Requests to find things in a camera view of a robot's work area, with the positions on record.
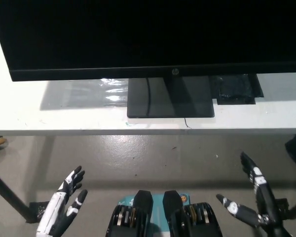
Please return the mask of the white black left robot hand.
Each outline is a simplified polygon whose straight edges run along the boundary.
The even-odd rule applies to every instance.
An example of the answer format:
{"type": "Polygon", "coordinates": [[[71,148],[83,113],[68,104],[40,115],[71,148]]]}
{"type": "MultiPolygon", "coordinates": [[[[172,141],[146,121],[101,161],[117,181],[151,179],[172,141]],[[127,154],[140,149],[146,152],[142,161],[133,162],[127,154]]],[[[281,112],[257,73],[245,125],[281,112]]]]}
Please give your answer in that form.
{"type": "Polygon", "coordinates": [[[82,190],[74,202],[66,205],[74,192],[81,188],[85,171],[81,166],[74,169],[53,194],[36,230],[37,237],[60,237],[68,229],[83,205],[87,190],[82,190]]]}

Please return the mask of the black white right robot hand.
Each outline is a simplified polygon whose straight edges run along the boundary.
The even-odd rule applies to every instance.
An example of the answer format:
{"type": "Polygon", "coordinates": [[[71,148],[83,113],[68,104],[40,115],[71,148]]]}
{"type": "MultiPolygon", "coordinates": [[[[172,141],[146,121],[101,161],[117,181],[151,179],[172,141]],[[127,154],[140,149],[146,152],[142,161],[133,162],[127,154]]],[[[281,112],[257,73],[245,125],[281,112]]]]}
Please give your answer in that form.
{"type": "Polygon", "coordinates": [[[244,152],[240,155],[243,171],[254,186],[258,211],[238,204],[221,194],[216,197],[230,215],[251,227],[282,226],[283,220],[275,196],[256,163],[244,152]]]}

